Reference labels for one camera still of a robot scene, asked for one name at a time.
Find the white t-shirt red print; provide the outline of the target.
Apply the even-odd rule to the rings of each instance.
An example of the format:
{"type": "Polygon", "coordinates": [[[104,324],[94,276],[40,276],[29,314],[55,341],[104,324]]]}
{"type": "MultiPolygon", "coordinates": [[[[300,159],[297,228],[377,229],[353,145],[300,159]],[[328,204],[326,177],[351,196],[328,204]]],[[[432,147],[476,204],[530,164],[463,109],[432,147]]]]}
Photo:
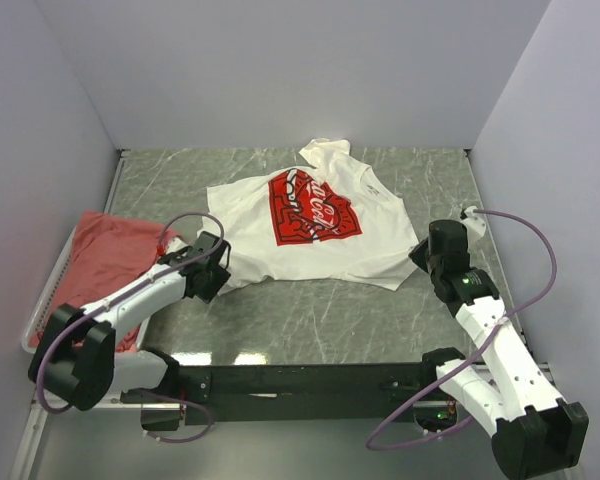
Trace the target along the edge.
{"type": "Polygon", "coordinates": [[[208,188],[231,246],[223,293],[260,283],[335,279],[390,291],[415,271],[419,240],[401,198],[353,158],[346,140],[314,139],[301,165],[208,188]]]}

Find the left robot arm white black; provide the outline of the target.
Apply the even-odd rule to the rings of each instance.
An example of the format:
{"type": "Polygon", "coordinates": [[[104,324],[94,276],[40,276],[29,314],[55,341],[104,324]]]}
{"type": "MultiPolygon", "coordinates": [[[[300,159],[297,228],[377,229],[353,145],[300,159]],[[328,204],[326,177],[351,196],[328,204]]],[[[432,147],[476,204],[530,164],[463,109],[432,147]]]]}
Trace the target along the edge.
{"type": "Polygon", "coordinates": [[[111,295],[47,321],[29,366],[38,403],[59,414],[86,411],[106,395],[144,390],[166,402],[179,393],[180,365],[157,350],[122,354],[123,338],[159,310],[184,298],[210,302],[230,278],[230,243],[207,231],[195,243],[161,257],[145,274],[111,295]]]}

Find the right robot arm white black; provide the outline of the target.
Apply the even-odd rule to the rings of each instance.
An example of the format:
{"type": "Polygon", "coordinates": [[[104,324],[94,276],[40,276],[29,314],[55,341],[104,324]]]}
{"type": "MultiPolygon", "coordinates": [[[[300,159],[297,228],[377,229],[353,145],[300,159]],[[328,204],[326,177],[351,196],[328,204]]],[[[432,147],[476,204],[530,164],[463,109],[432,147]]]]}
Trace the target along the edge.
{"type": "Polygon", "coordinates": [[[528,351],[490,276],[471,265],[469,244],[486,224],[475,214],[436,220],[410,253],[429,275],[436,297],[469,335],[491,374],[484,379],[455,348],[423,355],[419,387],[424,395],[457,400],[491,439],[500,470],[529,479],[576,466],[589,417],[569,403],[528,351]]]}

